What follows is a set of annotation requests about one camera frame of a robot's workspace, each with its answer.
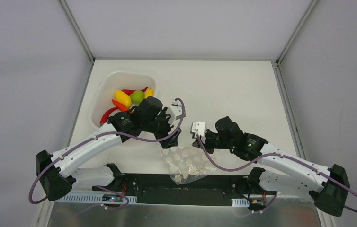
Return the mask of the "clear polka dot zip bag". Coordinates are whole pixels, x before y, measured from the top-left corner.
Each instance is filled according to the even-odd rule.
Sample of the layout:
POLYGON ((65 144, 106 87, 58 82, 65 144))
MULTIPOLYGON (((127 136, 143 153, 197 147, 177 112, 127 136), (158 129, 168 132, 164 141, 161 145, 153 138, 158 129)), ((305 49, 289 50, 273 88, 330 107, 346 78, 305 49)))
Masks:
POLYGON ((179 144, 176 147, 160 148, 160 153, 176 185, 195 182, 213 175, 217 170, 200 148, 179 144))

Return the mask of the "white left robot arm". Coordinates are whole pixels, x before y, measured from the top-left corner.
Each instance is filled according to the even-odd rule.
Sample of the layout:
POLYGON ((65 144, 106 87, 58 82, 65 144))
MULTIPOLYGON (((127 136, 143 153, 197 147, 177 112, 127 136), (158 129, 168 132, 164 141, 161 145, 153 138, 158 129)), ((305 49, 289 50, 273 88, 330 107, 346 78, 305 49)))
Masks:
POLYGON ((83 140, 53 153, 39 152, 36 179, 29 191, 30 203, 58 200, 74 188, 105 186, 110 191, 119 190, 122 178, 114 173, 112 164, 84 169, 81 166, 129 139, 158 142, 163 149, 176 147, 185 115, 182 99, 175 98, 169 107, 164 107, 159 99, 151 96, 138 106, 109 116, 83 140))

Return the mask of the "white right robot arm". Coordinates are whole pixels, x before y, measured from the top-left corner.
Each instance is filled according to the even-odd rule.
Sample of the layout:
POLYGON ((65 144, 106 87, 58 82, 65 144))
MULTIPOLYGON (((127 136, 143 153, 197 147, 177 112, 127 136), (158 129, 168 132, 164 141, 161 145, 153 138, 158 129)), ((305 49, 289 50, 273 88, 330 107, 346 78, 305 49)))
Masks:
POLYGON ((193 146, 209 154, 227 149, 242 160, 260 164, 246 178, 249 192, 283 192, 313 202, 332 216, 342 215, 350 187, 343 167, 322 166, 292 156, 262 137, 243 132, 228 116, 219 119, 215 128, 217 131, 212 132, 205 122, 193 122, 193 146))

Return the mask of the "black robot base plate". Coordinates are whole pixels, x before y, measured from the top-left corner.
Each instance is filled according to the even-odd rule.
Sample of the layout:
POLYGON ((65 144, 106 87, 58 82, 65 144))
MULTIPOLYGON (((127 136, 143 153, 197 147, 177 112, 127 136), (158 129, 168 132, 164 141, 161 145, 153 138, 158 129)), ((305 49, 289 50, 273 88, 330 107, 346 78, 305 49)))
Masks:
POLYGON ((169 175, 124 174, 106 189, 134 196, 137 203, 164 205, 230 206, 232 199, 274 195, 260 186, 249 185, 241 175, 208 175, 188 184, 175 184, 169 175))

